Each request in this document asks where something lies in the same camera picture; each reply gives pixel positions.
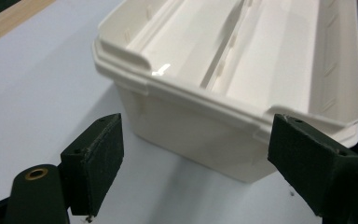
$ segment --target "white plastic bin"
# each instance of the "white plastic bin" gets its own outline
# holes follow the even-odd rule
[[[242,181],[275,170],[275,113],[358,140],[353,0],[128,0],[93,53],[135,133]]]

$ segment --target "white table surface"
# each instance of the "white table surface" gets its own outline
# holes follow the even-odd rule
[[[278,172],[244,184],[131,132],[90,48],[120,2],[57,0],[0,39],[0,200],[19,172],[58,165],[94,120],[122,113],[124,162],[94,223],[321,223]]]

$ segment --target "container lip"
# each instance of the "container lip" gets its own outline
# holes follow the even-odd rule
[[[110,63],[108,58],[109,54],[103,49],[101,44],[101,38],[97,37],[94,40],[93,51],[94,51],[94,60],[95,62],[105,67],[108,70],[112,70],[113,65]],[[273,115],[276,113],[281,114],[290,114],[293,117],[304,120],[314,120],[316,122],[323,122],[331,128],[348,128],[358,123],[358,119],[352,120],[350,122],[340,122],[338,120],[328,119],[315,114],[304,114],[300,111],[296,111],[292,108],[288,108],[282,105],[273,105],[267,111],[261,111],[260,109],[246,105],[243,102],[238,102],[235,99],[230,99],[225,96],[219,95],[215,92],[207,91],[205,89],[200,89],[195,86],[186,85],[184,82],[179,80],[170,80],[167,78],[153,78],[150,76],[151,71],[147,69],[137,69],[130,66],[120,66],[115,67],[115,74],[121,75],[125,74],[127,77],[136,77],[146,81],[147,86],[158,89],[164,89],[165,91],[170,91],[174,93],[180,92],[187,99],[191,101],[202,101],[207,102],[212,105],[216,105],[226,111],[226,114],[238,114],[241,117],[246,118],[246,120],[253,120],[264,125],[272,125]]]

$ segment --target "wooden edge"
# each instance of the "wooden edge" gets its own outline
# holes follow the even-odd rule
[[[30,19],[55,0],[21,0],[0,13],[0,37]]]

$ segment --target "brass insert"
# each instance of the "brass insert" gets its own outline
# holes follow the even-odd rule
[[[46,168],[36,168],[33,171],[30,171],[25,175],[26,180],[36,180],[42,178],[48,173],[48,169]]]

